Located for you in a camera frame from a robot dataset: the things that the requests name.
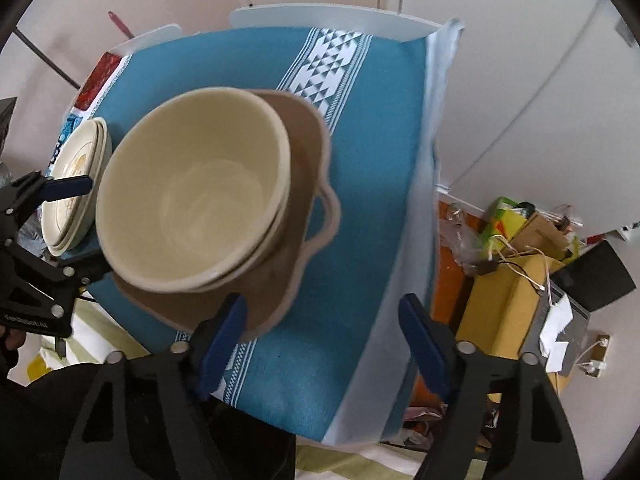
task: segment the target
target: orange surface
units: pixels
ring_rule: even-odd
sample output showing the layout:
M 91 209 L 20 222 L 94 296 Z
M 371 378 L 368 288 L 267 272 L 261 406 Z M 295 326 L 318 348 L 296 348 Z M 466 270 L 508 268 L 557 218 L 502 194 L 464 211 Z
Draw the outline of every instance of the orange surface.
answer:
M 447 204 L 440 202 L 440 218 L 444 218 L 446 210 Z M 467 215 L 466 224 L 480 232 L 486 223 L 475 216 Z M 454 261 L 451 250 L 440 245 L 440 269 L 431 304 L 431 317 L 436 321 L 451 324 L 453 328 L 457 328 L 464 312 L 464 305 L 468 300 L 471 285 L 472 279 L 466 277 L 462 268 Z M 433 407 L 440 405 L 440 399 L 427 389 L 420 376 L 415 382 L 411 405 Z

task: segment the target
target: blue tablecloth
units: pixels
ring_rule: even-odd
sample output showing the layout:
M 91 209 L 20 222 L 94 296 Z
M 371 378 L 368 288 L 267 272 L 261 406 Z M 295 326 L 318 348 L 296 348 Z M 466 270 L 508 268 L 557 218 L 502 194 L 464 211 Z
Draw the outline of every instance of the blue tablecloth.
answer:
M 318 28 L 200 34 L 135 53 L 102 99 L 95 115 L 115 146 L 162 102 L 206 86 L 302 95 L 333 133 L 340 231 L 309 263 L 285 319 L 236 348 L 216 392 L 229 404 L 327 444 L 378 440 L 400 427 L 415 367 L 398 300 L 414 292 L 430 304 L 433 136 L 460 30 L 449 22 L 407 43 Z M 311 232 L 320 221 L 316 211 Z M 83 248 L 96 245 L 91 234 Z M 186 337 L 129 303 L 110 277 L 90 291 L 151 351 Z

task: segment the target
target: metal screw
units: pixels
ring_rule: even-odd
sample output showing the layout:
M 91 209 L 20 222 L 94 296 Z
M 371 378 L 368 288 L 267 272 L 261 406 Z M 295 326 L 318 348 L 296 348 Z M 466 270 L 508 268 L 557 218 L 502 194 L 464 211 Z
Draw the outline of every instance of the metal screw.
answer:
M 522 360 L 526 362 L 526 364 L 531 366 L 535 366 L 540 362 L 538 356 L 532 354 L 531 352 L 525 352 L 524 354 L 522 354 Z
M 51 306 L 51 314 L 53 317 L 61 318 L 65 315 L 65 309 L 58 304 L 54 304 Z
M 107 355 L 107 358 L 104 360 L 104 362 L 110 365 L 114 365 L 116 363 L 119 363 L 123 359 L 124 359 L 123 352 L 121 352 L 120 350 L 114 350 L 109 355 Z
M 188 349 L 188 341 L 176 341 L 171 346 L 169 346 L 169 350 L 171 350 L 172 354 L 184 354 Z
M 470 341 L 460 341 L 456 348 L 460 353 L 471 355 L 476 351 L 476 345 L 471 343 Z

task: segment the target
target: human hand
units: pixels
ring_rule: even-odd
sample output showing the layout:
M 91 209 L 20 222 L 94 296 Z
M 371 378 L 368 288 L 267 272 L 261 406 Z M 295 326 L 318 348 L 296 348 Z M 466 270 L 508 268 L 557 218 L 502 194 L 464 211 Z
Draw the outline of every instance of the human hand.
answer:
M 27 335 L 22 330 L 0 326 L 0 343 L 4 343 L 4 347 L 9 352 L 17 350 L 22 345 L 24 345 L 24 341 L 26 338 Z

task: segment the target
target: brown tray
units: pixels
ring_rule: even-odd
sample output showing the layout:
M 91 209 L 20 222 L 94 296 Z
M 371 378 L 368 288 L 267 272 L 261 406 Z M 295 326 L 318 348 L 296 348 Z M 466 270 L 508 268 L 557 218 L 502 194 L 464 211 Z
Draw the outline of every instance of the brown tray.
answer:
M 296 299 L 302 274 L 311 257 L 335 237 L 340 202 L 328 181 L 331 139 L 324 119 L 303 98 L 288 92 L 252 90 L 280 115 L 289 134 L 291 189 L 280 240 L 269 256 L 231 282 L 206 292 L 157 294 L 140 290 L 114 273 L 120 291 L 134 304 L 170 326 L 193 332 L 215 315 L 230 292 L 240 292 L 248 306 L 241 341 L 254 339 L 276 326 Z M 314 197 L 324 206 L 324 225 L 305 240 Z

